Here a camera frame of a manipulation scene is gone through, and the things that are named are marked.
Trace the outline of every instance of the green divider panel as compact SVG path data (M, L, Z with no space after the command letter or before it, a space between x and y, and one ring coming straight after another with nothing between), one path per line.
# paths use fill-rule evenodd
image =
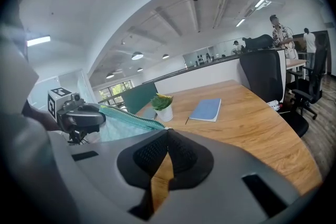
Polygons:
M136 114L156 95L154 82L144 83L121 93L128 112Z

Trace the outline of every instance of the window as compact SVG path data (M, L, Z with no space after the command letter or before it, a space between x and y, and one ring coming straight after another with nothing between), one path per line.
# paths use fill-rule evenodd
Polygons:
M121 97L121 93L132 89L133 85L130 80L107 87L105 89L101 89L99 91L102 101L99 103L103 103L105 105L115 105L119 108L125 109L124 100Z

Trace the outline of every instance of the white pot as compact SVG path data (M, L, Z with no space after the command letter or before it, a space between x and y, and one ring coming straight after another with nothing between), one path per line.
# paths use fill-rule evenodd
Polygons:
M173 118L173 109L172 109L172 104L170 104L167 108L159 111L155 110L155 112L158 114L160 119L164 122L171 121Z

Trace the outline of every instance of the potted plant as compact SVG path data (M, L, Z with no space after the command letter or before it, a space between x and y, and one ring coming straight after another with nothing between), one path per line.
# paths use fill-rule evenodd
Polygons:
M173 118L172 102L172 96L165 96L159 93L151 100L153 109L164 122Z

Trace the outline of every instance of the zipper teeth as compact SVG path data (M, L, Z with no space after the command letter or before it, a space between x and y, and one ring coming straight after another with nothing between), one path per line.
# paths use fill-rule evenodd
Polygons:
M165 126L164 126L164 125L163 125L161 122L158 122L158 121L156 121L156 120L150 120L150 119L146 119L146 118L143 118L143 117L140 117L140 116L134 115L134 114L132 114L132 113L130 113L130 112L128 112L128 111L125 111L125 110L121 110L121 109L114 108L114 107L112 107L112 106L101 105L100 107L101 107L101 108L103 108L103 109L112 109L112 110L115 110L115 111L117 111L117 112L120 112L120 113L126 114L126 115L128 115L128 116L131 116L131 117L133 117L133 118L136 118L136 119L142 120L142 121L144 121L144 122L155 122L155 123L159 124L159 126L161 126L161 127L165 128Z

